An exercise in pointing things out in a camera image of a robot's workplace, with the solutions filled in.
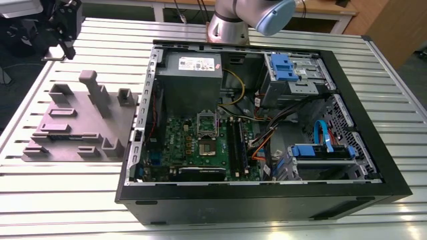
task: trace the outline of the aluminum table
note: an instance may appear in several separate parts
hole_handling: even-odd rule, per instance
[[[115,204],[122,163],[24,162],[48,108],[48,90],[74,91],[96,70],[110,92],[142,93],[152,40],[206,41],[205,25],[87,18],[74,60],[48,62],[0,137],[0,238],[32,239],[423,239],[427,236],[427,113],[375,45],[359,36],[250,31],[253,45],[331,50],[414,195],[339,220],[143,226]]]

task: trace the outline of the motherboard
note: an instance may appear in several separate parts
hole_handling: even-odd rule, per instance
[[[218,119],[211,112],[191,118],[170,117],[163,150],[150,153],[146,176],[152,182],[259,181],[259,166],[249,164],[247,156],[254,138],[250,120]]]

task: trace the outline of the ram slot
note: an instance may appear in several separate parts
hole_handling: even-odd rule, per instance
[[[242,119],[239,118],[238,123],[235,124],[237,129],[237,147],[239,154],[239,166],[242,173],[247,173],[246,169],[249,168],[249,157],[247,157],[247,144],[246,144],[246,134]]]
[[[239,171],[239,160],[238,160],[238,148],[235,141],[235,122],[230,118],[227,122],[227,145],[229,145],[229,163],[230,163],[230,173],[233,177],[241,176]]]

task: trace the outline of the table leg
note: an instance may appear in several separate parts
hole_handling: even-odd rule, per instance
[[[154,9],[154,19],[156,22],[164,22],[166,17],[163,14],[163,9],[166,8],[166,4],[160,2],[154,2],[152,3],[152,9]]]
[[[350,21],[353,20],[353,17],[354,16],[351,16],[351,15],[342,15],[339,17],[339,20],[337,21],[337,23],[334,25],[331,34],[343,34],[343,32],[347,28],[347,25],[349,25]]]

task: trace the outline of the green circuit board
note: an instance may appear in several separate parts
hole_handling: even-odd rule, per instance
[[[215,129],[214,124],[218,124],[218,137],[215,139],[199,139],[197,118],[168,118],[160,165],[170,168],[225,168],[229,181],[259,181],[261,172],[258,166],[251,166],[249,174],[245,176],[237,177],[231,173],[226,121],[226,119],[221,119],[218,123],[213,123],[213,121],[202,120],[199,126],[202,130],[210,131]],[[246,141],[254,139],[253,123],[250,121],[243,122],[243,132]],[[215,154],[203,155],[210,151],[215,152]]]

